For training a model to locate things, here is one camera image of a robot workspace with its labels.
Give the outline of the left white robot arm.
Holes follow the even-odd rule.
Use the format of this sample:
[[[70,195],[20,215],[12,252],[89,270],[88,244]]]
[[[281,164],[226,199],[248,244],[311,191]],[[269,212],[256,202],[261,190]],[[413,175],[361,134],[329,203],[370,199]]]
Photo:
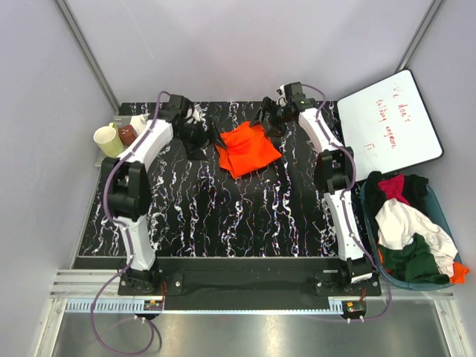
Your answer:
[[[126,265],[118,271],[120,290],[132,295],[152,295],[161,288],[161,277],[147,227],[147,214],[152,204],[148,170],[160,151],[173,140],[180,140],[187,159],[205,160],[209,144],[225,147],[215,120],[206,118],[196,107],[184,115],[153,118],[145,129],[116,159],[103,160],[106,175],[103,209],[123,238]]]

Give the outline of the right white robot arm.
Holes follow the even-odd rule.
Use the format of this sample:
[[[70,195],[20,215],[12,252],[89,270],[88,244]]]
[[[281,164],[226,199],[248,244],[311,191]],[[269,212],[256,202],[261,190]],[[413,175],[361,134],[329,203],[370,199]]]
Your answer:
[[[353,212],[352,188],[356,182],[353,151],[327,126],[321,114],[323,107],[316,106],[314,100],[274,102],[264,97],[250,125],[267,120],[268,135],[277,138],[284,135],[286,124],[295,121],[311,139],[318,153],[314,183],[330,209],[338,240],[341,261],[338,286],[344,294],[354,295],[373,276],[373,261],[361,241]]]

